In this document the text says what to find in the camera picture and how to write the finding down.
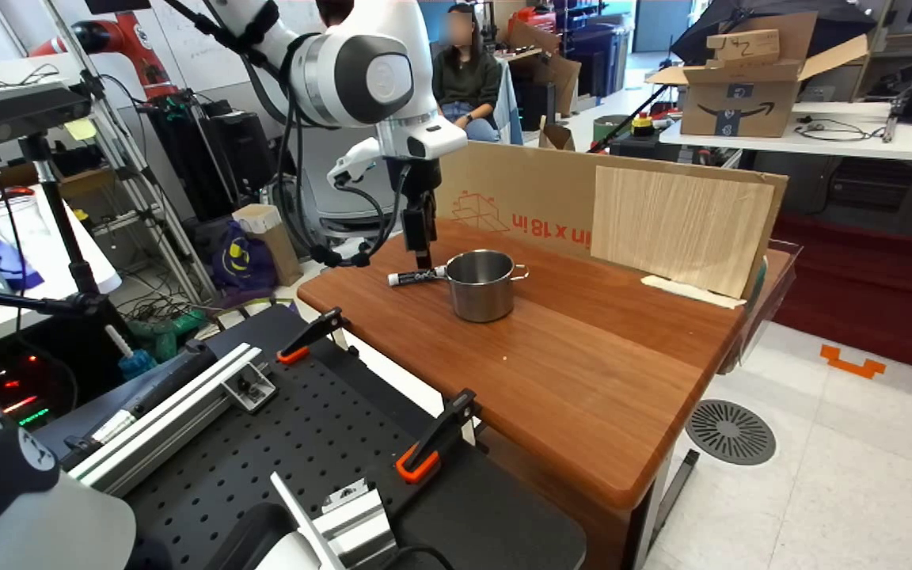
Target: wooden table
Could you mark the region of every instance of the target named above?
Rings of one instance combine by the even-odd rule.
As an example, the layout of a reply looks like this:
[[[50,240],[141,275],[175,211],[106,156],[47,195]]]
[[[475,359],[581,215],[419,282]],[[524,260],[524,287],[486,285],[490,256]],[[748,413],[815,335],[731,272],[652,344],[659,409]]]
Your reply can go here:
[[[368,270],[324,272],[302,285],[302,299],[318,310],[341,308],[360,338],[439,394],[469,388],[486,423],[524,450],[530,468],[544,473],[537,489],[571,490],[554,503],[587,498],[606,511],[577,514],[590,532],[616,525],[596,529],[612,543],[616,534],[616,545],[590,543],[590,568],[606,568],[711,371],[737,343],[745,310],[676,299],[646,287],[640,272],[455,221],[439,224],[433,260],[472,246],[505,249],[532,272],[516,282],[507,319],[455,319],[443,282],[388,287],[386,272],[411,270],[403,240],[388,240]]]

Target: pot handle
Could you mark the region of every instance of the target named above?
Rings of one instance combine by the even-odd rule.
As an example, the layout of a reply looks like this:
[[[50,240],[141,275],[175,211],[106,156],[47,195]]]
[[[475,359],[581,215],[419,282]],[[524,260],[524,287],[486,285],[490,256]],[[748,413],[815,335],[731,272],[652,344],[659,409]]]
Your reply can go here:
[[[526,263],[516,263],[509,282],[524,282],[524,278],[530,278],[530,270]]]

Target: black hair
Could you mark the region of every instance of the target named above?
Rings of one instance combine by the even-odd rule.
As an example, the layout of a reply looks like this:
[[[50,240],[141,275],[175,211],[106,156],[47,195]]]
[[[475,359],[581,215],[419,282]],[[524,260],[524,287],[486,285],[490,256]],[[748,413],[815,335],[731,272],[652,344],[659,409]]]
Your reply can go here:
[[[344,23],[356,11],[356,0],[318,0],[324,25]]]
[[[454,2],[449,11],[448,11],[448,20],[449,20],[449,12],[460,12],[475,32],[469,34],[469,60],[477,60],[482,56],[482,25],[477,25],[477,12],[475,12],[475,6],[469,6],[469,2]],[[449,46],[449,51],[448,51],[448,65],[454,68],[454,69],[460,69],[460,51]]]

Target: stainless steel pot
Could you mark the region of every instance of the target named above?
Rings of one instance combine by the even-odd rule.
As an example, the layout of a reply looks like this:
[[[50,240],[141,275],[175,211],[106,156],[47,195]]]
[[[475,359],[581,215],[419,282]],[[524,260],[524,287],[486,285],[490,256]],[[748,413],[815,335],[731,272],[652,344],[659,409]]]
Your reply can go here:
[[[490,324],[513,314],[513,282],[530,272],[500,249],[469,249],[448,263],[443,278],[460,319]]]

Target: wooden board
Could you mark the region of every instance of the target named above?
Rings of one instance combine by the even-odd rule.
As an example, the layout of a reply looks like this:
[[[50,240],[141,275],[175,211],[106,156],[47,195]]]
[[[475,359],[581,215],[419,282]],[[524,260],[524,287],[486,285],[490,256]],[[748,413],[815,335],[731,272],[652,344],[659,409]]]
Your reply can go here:
[[[596,172],[590,255],[745,299],[778,204],[775,185],[603,165]]]
[[[386,272],[411,270],[403,237],[370,267],[324,272],[297,296],[318,310],[341,308],[351,334],[433,391],[472,391],[486,423],[593,499],[634,511],[745,310],[676,299],[646,287],[634,270],[455,221],[439,221],[437,234],[433,260],[490,246],[530,267],[509,317],[462,324],[443,282],[388,287]]]

